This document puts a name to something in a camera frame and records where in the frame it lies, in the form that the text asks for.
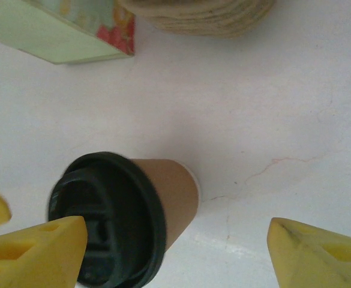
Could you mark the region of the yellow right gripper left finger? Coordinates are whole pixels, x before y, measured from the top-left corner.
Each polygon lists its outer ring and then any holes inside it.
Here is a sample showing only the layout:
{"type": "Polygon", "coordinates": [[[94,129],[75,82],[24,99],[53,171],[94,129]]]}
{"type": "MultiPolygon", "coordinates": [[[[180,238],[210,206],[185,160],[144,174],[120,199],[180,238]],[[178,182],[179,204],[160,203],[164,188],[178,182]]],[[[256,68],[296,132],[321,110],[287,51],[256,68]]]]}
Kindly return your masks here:
{"type": "Polygon", "coordinates": [[[75,288],[87,239],[81,216],[0,235],[0,288],[75,288]]]}

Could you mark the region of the stack of pulp cup carriers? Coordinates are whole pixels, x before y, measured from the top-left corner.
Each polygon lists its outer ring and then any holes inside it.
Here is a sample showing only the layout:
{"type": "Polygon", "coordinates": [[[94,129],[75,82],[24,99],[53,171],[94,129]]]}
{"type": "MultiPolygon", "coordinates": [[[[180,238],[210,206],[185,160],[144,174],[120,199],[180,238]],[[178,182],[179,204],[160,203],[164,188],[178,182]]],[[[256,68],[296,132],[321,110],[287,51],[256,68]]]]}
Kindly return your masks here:
{"type": "Polygon", "coordinates": [[[154,27],[174,34],[236,38],[257,25],[277,0],[118,0],[154,27]]]}

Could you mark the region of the sky print paper gift bag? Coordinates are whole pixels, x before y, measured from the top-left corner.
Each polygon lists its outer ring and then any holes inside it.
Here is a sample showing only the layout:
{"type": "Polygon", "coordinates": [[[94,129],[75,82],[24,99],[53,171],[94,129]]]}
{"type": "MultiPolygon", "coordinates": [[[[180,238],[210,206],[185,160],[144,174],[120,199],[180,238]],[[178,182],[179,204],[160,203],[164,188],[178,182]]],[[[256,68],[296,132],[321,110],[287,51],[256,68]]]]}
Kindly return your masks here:
{"type": "Polygon", "coordinates": [[[53,64],[133,56],[134,30],[118,0],[0,0],[0,42],[53,64]]]}

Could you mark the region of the brown paper coffee cup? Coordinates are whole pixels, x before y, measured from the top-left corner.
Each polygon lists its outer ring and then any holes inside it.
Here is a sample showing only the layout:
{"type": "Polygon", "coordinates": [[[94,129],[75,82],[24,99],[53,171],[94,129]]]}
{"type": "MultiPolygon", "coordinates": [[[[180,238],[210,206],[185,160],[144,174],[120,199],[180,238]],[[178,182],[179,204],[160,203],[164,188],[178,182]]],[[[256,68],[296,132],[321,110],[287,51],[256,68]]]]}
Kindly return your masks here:
{"type": "Polygon", "coordinates": [[[194,174],[182,163],[168,159],[134,159],[153,184],[166,220],[169,249],[194,220],[200,203],[200,188],[194,174]]]}

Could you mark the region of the black plastic cup lid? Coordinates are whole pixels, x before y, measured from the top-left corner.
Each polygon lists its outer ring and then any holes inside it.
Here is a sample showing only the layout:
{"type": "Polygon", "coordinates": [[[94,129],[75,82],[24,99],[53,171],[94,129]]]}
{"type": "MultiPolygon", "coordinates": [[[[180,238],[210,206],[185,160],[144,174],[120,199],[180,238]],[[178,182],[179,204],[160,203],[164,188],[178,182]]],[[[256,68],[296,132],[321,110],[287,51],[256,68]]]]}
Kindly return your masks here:
{"type": "Polygon", "coordinates": [[[166,219],[144,171],[129,158],[95,152],[75,159],[50,194],[50,221],[81,216],[87,245],[78,282],[87,288],[142,288],[166,251],[166,219]]]}

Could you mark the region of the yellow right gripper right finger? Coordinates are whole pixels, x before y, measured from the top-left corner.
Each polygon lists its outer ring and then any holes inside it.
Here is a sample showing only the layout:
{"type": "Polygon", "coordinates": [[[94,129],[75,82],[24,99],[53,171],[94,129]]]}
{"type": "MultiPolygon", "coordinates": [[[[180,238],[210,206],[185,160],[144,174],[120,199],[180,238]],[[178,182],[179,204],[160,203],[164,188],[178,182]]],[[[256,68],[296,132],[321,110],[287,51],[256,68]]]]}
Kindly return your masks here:
{"type": "Polygon", "coordinates": [[[279,288],[351,288],[351,237],[275,217],[267,245],[279,288]]]}

